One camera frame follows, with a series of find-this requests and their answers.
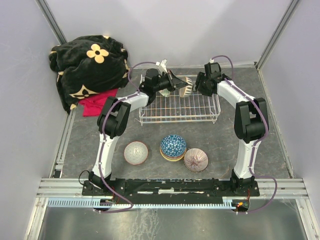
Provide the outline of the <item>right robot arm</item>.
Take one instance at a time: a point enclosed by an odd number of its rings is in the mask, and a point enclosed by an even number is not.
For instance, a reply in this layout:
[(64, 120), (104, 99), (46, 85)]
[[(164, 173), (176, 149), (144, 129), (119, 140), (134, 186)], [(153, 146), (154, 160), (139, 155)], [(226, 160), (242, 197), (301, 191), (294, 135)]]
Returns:
[(239, 139), (239, 148), (229, 189), (234, 195), (240, 196), (254, 184), (257, 150), (269, 132), (266, 100), (245, 93), (213, 61), (204, 65), (204, 72), (198, 73), (195, 90), (208, 97), (216, 94), (235, 109), (234, 132)]

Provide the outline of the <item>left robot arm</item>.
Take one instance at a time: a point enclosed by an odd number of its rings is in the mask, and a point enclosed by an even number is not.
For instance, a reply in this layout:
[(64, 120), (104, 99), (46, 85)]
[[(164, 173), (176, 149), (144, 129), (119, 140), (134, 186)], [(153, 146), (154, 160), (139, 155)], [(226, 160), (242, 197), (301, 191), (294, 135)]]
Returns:
[(93, 189), (99, 195), (106, 195), (111, 189), (109, 179), (114, 150), (118, 139), (126, 130), (130, 113), (150, 105), (159, 91), (173, 92), (187, 86), (189, 84), (176, 77), (171, 70), (159, 74), (157, 69), (150, 68), (135, 93), (122, 98), (113, 96), (107, 98), (97, 119), (99, 149), (95, 165), (88, 176)]

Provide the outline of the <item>white wire dish rack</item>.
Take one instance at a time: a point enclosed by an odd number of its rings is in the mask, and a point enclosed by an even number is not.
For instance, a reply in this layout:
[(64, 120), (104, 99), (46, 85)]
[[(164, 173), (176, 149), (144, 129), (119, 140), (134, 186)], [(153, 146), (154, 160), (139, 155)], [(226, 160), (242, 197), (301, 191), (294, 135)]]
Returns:
[(219, 97), (214, 94), (205, 96), (193, 91), (188, 97), (180, 97), (179, 91), (169, 97), (156, 93), (154, 101), (139, 109), (139, 122), (144, 124), (212, 122), (215, 123), (221, 113)]

